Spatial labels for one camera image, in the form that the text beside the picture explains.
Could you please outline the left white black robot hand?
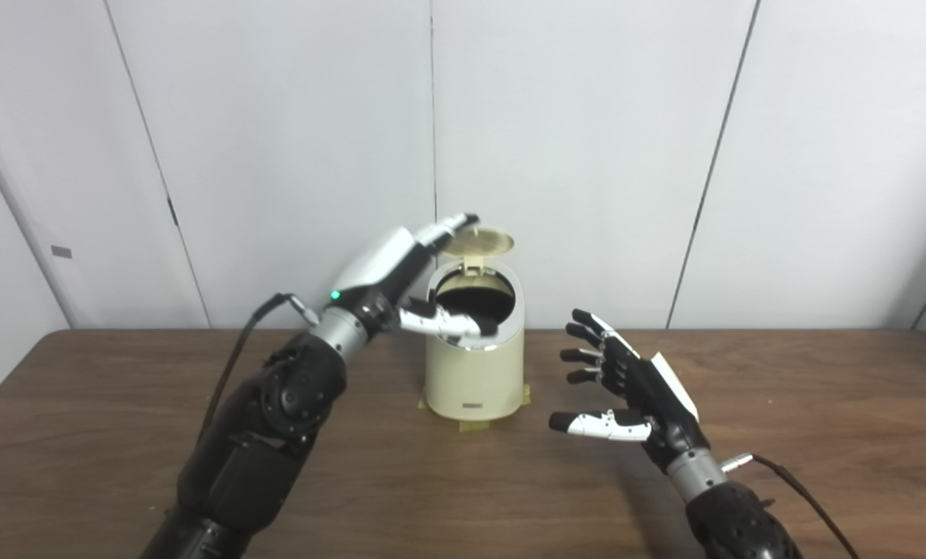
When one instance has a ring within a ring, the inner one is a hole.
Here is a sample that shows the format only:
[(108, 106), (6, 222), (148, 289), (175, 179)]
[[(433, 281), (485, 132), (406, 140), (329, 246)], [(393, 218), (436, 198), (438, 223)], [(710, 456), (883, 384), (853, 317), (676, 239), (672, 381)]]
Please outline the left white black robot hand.
[(399, 327), (444, 339), (491, 339), (498, 323), (487, 316), (448, 311), (437, 302), (414, 300), (409, 290), (435, 256), (466, 227), (480, 223), (477, 214), (456, 214), (412, 233), (396, 227), (376, 245), (357, 255), (339, 273), (325, 310), (342, 309), (368, 339)]

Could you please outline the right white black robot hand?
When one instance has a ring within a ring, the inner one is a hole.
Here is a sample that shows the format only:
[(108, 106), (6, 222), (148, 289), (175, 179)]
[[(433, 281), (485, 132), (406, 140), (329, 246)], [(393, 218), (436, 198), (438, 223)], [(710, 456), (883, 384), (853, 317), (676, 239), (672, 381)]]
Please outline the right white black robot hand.
[(623, 407), (555, 411), (548, 421), (552, 431), (640, 443), (661, 473), (667, 473), (672, 461), (685, 454), (711, 449), (695, 403), (661, 353), (640, 356), (614, 327), (589, 311), (575, 308), (571, 317), (566, 333), (590, 347), (561, 351), (566, 363), (583, 365), (569, 372), (567, 382), (600, 385), (621, 399)]

